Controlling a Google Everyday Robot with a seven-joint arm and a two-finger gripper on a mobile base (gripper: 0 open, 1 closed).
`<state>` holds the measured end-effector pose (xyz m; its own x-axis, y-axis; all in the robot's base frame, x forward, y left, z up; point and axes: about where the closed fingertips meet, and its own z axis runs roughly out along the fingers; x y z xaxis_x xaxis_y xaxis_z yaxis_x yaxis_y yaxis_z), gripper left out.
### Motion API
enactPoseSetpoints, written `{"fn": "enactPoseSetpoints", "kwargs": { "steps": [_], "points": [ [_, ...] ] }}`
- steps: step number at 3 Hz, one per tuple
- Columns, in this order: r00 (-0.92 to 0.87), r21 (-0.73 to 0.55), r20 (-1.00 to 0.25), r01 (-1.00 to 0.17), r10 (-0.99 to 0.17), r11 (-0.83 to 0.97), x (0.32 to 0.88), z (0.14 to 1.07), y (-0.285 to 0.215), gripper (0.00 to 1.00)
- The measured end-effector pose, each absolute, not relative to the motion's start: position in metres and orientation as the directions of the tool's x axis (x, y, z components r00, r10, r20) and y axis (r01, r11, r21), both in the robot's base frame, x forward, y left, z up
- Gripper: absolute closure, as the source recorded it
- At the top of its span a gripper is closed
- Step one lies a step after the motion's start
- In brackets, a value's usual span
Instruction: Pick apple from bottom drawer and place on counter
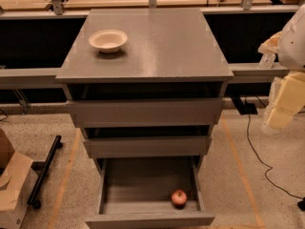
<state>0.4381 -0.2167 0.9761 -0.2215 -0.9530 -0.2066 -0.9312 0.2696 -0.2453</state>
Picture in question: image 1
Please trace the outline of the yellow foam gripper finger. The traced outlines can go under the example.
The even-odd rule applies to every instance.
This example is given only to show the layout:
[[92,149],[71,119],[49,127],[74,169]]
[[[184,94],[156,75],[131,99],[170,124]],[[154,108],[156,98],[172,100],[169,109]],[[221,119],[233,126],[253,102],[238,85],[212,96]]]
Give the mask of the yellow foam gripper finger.
[[291,71],[284,78],[276,77],[271,85],[264,125],[282,130],[305,107],[305,72]]

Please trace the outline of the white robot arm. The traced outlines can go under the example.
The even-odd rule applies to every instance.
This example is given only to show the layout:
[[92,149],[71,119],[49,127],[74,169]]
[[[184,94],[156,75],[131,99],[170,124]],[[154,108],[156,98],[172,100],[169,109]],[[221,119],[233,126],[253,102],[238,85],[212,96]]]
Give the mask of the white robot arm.
[[261,68],[271,68],[278,57],[279,64],[290,71],[273,82],[266,109],[265,125],[281,130],[305,106],[305,5],[258,51],[263,54]]

